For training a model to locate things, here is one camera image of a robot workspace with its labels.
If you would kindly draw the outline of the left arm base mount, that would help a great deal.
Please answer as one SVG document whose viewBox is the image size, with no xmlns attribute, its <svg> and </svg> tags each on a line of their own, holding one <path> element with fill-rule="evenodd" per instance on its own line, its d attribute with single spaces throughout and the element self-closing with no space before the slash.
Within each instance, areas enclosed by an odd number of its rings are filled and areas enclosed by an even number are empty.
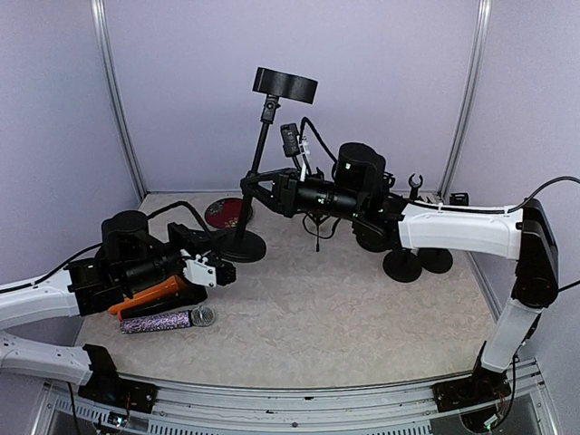
<svg viewBox="0 0 580 435">
<path fill-rule="evenodd" d="M 122 408 L 126 411 L 151 414 L 158 395 L 158 387 L 152 383 L 122 378 L 101 379 L 80 386 L 78 395 L 84 399 Z"/>
</svg>

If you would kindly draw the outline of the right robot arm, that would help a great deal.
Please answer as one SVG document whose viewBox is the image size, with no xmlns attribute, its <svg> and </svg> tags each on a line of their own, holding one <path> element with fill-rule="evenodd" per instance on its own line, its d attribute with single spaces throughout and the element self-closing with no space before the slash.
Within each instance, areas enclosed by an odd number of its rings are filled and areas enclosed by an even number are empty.
<svg viewBox="0 0 580 435">
<path fill-rule="evenodd" d="M 496 328 L 482 346 L 472 374 L 436 386 L 482 402 L 499 394 L 520 345 L 533 333 L 542 311 L 563 292 L 558 283 L 558 250 L 541 203 L 533 196 L 515 206 L 473 208 L 429 204 L 416 196 L 391 193 L 386 160 L 370 146 L 346 142 L 333 164 L 333 177 L 306 168 L 250 172 L 244 194 L 285 217 L 326 215 L 353 224 L 368 250 L 385 251 L 383 269 L 399 282 L 416 280 L 423 270 L 450 270 L 453 250 L 516 261 L 516 281 Z"/>
</svg>

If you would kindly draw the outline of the glitter rhinestone microphone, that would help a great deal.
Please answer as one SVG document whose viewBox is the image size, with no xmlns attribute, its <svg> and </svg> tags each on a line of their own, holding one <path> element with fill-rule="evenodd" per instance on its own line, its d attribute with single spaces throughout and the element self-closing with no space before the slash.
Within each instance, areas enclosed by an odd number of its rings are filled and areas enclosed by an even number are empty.
<svg viewBox="0 0 580 435">
<path fill-rule="evenodd" d="M 211 307 L 198 306 L 191 310 L 123 320 L 120 323 L 120 330 L 123 334 L 144 334 L 190 327 L 209 327 L 216 318 L 216 313 Z"/>
</svg>

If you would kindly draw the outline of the orange microphone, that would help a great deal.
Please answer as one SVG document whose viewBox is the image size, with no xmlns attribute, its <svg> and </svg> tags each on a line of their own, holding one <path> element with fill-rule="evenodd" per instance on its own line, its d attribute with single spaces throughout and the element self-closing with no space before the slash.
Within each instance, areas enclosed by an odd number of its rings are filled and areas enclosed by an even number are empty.
<svg viewBox="0 0 580 435">
<path fill-rule="evenodd" d="M 122 310 L 144 305 L 164 296 L 174 295 L 185 288 L 186 284 L 178 276 L 173 276 L 158 285 L 138 292 L 132 298 L 126 298 L 123 302 L 113 305 L 108 309 L 108 313 L 117 315 Z"/>
</svg>

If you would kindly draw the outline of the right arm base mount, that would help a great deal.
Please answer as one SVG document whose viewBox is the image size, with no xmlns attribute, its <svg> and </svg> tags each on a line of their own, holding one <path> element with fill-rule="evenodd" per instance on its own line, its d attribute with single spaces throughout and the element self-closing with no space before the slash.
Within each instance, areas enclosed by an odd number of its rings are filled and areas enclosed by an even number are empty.
<svg viewBox="0 0 580 435">
<path fill-rule="evenodd" d="M 454 411 L 507 397 L 512 390 L 504 375 L 465 378 L 438 382 L 432 386 L 438 412 Z"/>
</svg>

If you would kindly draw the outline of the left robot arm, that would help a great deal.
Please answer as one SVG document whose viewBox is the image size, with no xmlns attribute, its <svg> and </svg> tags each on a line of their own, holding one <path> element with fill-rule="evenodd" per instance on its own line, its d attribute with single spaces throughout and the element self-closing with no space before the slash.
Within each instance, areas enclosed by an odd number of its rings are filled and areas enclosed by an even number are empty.
<svg viewBox="0 0 580 435">
<path fill-rule="evenodd" d="M 115 403 L 127 393 L 108 351 L 100 346 L 56 346 L 8 334 L 19 325 L 57 317 L 87 316 L 158 285 L 172 276 L 202 287 L 218 282 L 209 257 L 215 238 L 173 225 L 162 242 L 149 231 L 150 218 L 127 210 L 104 220 L 96 255 L 75 255 L 44 276 L 1 287 L 1 371 L 55 379 L 79 386 L 90 384 Z"/>
</svg>

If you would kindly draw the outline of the black purple mic stand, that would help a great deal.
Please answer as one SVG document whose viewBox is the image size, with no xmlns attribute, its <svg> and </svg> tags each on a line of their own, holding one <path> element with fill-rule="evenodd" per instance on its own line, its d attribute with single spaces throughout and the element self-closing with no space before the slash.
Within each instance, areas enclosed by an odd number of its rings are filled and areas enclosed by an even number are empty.
<svg viewBox="0 0 580 435">
<path fill-rule="evenodd" d="M 451 193 L 449 203 L 452 206 L 468 206 L 469 194 L 467 192 Z M 417 257 L 421 266 L 433 274 L 445 274 L 453 266 L 453 256 L 447 249 L 442 248 L 420 248 Z"/>
</svg>

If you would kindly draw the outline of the black microphone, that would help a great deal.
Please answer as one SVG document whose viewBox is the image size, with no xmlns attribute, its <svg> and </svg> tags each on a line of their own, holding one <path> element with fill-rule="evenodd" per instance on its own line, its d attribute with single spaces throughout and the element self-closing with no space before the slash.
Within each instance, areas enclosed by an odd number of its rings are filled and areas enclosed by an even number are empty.
<svg viewBox="0 0 580 435">
<path fill-rule="evenodd" d="M 184 294 L 176 293 L 135 307 L 121 309 L 118 312 L 118 318 L 122 321 L 148 315 L 162 314 L 186 305 L 197 305 L 204 302 L 207 298 L 208 294 L 206 291 Z"/>
</svg>

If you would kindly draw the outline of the black mint mic stand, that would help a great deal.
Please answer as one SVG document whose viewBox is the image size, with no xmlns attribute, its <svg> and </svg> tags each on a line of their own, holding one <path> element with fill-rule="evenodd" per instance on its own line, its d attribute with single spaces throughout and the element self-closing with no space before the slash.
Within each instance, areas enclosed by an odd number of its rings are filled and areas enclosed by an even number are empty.
<svg viewBox="0 0 580 435">
<path fill-rule="evenodd" d="M 409 249 L 392 250 L 382 261 L 385 274 L 400 283 L 416 281 L 422 273 L 421 261 Z"/>
</svg>

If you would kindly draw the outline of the black tripod mic stand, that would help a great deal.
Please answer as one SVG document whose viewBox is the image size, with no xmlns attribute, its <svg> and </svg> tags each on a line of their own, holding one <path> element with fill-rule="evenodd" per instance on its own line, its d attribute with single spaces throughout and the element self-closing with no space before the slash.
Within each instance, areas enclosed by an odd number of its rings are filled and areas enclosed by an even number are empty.
<svg viewBox="0 0 580 435">
<path fill-rule="evenodd" d="M 331 225 L 330 232 L 327 235 L 323 235 L 321 233 L 322 226 L 330 218 L 331 218 L 330 215 L 324 215 L 324 214 L 320 214 L 320 213 L 313 213 L 313 212 L 305 212 L 304 213 L 304 217 L 302 218 L 303 230 L 308 235 L 315 237 L 315 252 L 316 253 L 318 253 L 320 251 L 320 242 L 322 240 L 329 240 L 329 239 L 334 237 L 335 232 L 336 232 L 336 228 L 337 228 L 338 224 L 340 223 L 340 219 L 335 220 L 334 223 Z M 313 230 L 311 230 L 307 226 L 307 224 L 306 224 L 307 221 L 312 223 L 312 226 L 314 227 Z"/>
</svg>

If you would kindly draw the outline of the black pink mic stand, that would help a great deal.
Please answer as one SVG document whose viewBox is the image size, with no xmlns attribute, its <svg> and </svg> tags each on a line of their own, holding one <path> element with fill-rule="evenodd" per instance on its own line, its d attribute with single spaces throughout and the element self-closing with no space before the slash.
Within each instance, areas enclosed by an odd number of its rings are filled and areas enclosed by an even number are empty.
<svg viewBox="0 0 580 435">
<path fill-rule="evenodd" d="M 416 176 L 416 174 L 412 173 L 408 178 L 408 184 L 409 184 L 409 187 L 411 188 L 410 194 L 409 194 L 410 201 L 415 201 L 419 198 L 420 189 L 423 186 L 423 182 L 424 182 L 424 178 L 421 174 L 418 175 L 417 179 L 415 178 L 415 176 Z"/>
</svg>

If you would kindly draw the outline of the black glitter mic stand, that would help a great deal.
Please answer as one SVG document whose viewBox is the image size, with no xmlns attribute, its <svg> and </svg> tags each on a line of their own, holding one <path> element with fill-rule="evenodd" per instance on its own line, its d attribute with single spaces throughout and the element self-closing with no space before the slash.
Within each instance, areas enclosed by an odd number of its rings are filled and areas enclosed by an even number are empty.
<svg viewBox="0 0 580 435">
<path fill-rule="evenodd" d="M 279 100 L 287 99 L 306 104 L 314 102 L 318 81 L 286 72 L 258 67 L 252 91 L 266 96 L 260 118 L 259 132 L 252 165 L 247 175 L 256 176 L 266 145 L 270 126 L 274 123 Z M 242 206 L 237 226 L 228 230 L 220 239 L 222 256 L 235 263 L 254 263 L 266 255 L 266 242 L 259 235 L 247 230 L 254 196 L 243 192 Z"/>
</svg>

